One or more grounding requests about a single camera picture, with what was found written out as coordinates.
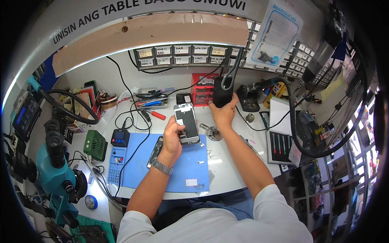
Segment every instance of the person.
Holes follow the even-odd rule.
[[[174,219],[174,222],[157,231],[152,221],[161,204],[169,174],[151,166],[128,202],[127,211],[120,223],[118,243],[313,242],[306,226],[287,205],[266,165],[232,129],[238,101],[234,93],[232,101],[224,107],[217,108],[210,102],[209,108],[231,157],[254,198],[253,219],[238,220],[226,209],[202,207]],[[177,131],[184,128],[184,125],[175,122],[174,116],[170,118],[158,156],[161,164],[173,167],[180,157],[182,146]],[[164,218],[169,220],[176,216],[177,214]]]

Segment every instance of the digital display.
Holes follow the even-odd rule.
[[[26,111],[26,108],[22,107],[22,109],[21,109],[21,111],[20,111],[20,113],[19,113],[19,117],[18,117],[18,119],[16,120],[16,124],[19,125],[20,119],[22,118],[22,116],[23,116],[23,114],[24,114],[25,111]]]
[[[115,133],[116,139],[123,139],[124,138],[124,132],[116,132]]]

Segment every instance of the hand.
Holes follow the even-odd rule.
[[[175,117],[170,117],[163,132],[162,151],[158,155],[158,161],[166,166],[173,167],[176,160],[181,156],[182,145],[178,131],[184,130],[185,125],[175,122]]]
[[[216,126],[222,133],[222,135],[223,133],[226,134],[228,130],[232,129],[231,123],[232,119],[234,119],[235,116],[235,106],[239,102],[239,98],[235,93],[232,94],[232,97],[233,99],[231,100],[231,102],[229,102],[222,108],[217,108],[212,101],[210,101],[208,104],[209,108],[212,111]]]

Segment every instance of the wristwatch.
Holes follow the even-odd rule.
[[[168,175],[170,175],[172,172],[173,172],[173,168],[172,167],[169,167],[169,166],[166,166],[162,163],[160,163],[158,160],[157,160],[157,157],[153,158],[151,160],[151,164],[152,166],[154,166],[155,168],[159,169],[160,171],[162,171],[163,173],[166,173]]]

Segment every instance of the red-handled screwdriver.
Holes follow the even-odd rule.
[[[162,114],[160,114],[160,113],[158,113],[158,112],[151,111],[151,110],[146,110],[146,112],[147,112],[147,113],[150,113],[151,115],[153,115],[153,116],[155,116],[155,117],[157,117],[157,118],[159,118],[159,119],[161,119],[161,120],[163,120],[163,121],[166,119],[166,116],[165,116],[165,115],[162,115]]]

